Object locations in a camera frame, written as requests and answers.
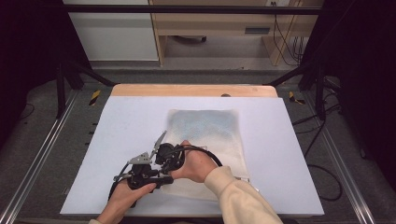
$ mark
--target metal bar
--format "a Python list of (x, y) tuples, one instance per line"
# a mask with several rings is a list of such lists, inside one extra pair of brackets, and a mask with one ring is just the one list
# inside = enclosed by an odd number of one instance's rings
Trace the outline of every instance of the metal bar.
[[(305, 101), (308, 103), (311, 111), (315, 113), (314, 108), (314, 100), (312, 93), (308, 93), (303, 91), (303, 95)], [(340, 181), (344, 187), (344, 190), (352, 203), (352, 207), (355, 210), (356, 216), (358, 217), (361, 224), (375, 224), (375, 220), (369, 207), (364, 201), (363, 196), (361, 195), (361, 191), (359, 190), (355, 180), (352, 177), (352, 174), (349, 172), (343, 158), (341, 157), (337, 146), (332, 140), (332, 136), (329, 133), (329, 130), (326, 126), (322, 130), (322, 139), (327, 146), (329, 156), (332, 159), (332, 164), (334, 165), (335, 170), (337, 171), (338, 176), (340, 177)]]
[(63, 5), (43, 6), (45, 9), (64, 9), (68, 12), (89, 13), (198, 13), (198, 14), (270, 14), (320, 15), (334, 13), (321, 7), (240, 7), (240, 6), (146, 6), (146, 5)]
[(38, 174), (41, 171), (41, 168), (44, 165), (44, 162), (46, 161), (48, 155), (52, 150), (52, 147), (59, 133), (61, 132), (61, 129), (64, 126), (64, 123), (68, 115), (70, 114), (70, 111), (72, 110), (72, 107), (74, 105), (77, 96), (78, 96), (78, 91), (71, 92), (67, 100), (66, 109), (63, 115), (59, 119), (55, 120), (43, 145), (38, 150), (37, 155), (35, 156), (35, 160), (33, 161), (28, 172), (23, 178), (20, 186), (18, 187), (17, 191), (15, 192), (11, 201), (9, 202), (6, 210), (1, 214), (0, 224), (10, 224), (13, 223), (14, 220), (16, 219), (24, 201), (26, 200), (30, 190), (32, 189), (33, 184), (35, 183), (35, 180), (38, 177)]

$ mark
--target wooden edge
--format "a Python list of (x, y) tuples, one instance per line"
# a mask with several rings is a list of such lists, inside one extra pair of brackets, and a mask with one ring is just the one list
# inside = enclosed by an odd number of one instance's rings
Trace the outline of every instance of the wooden edge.
[(111, 96), (221, 96), (277, 97), (272, 86), (256, 85), (169, 85), (169, 84), (119, 84)]

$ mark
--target black pole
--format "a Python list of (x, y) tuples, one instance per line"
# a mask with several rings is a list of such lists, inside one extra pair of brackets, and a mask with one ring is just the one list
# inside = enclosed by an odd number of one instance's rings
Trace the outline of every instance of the black pole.
[(46, 5), (46, 9), (87, 13), (198, 13), (198, 14), (266, 14), (320, 15), (334, 13), (321, 7), (241, 7), (241, 6), (146, 6), (146, 5)]

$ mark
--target beige sleeve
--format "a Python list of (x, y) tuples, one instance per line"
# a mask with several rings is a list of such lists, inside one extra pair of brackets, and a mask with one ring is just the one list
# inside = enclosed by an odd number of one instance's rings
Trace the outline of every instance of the beige sleeve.
[(271, 205), (248, 182), (233, 177), (228, 166), (216, 168), (205, 185), (219, 199), (224, 223), (282, 223)]
[(97, 220), (95, 220), (95, 219), (91, 219), (88, 224), (102, 224), (102, 223), (97, 221)]

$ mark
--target white fabric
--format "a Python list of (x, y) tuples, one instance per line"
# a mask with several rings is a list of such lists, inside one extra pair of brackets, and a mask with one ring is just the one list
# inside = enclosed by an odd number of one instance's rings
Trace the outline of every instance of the white fabric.
[[(230, 166), (236, 177), (249, 179), (235, 110), (170, 110), (164, 142), (175, 146), (183, 140), (206, 147), (222, 164)], [(162, 190), (188, 198), (216, 200), (204, 184), (189, 179), (175, 180), (172, 185), (162, 186)]]

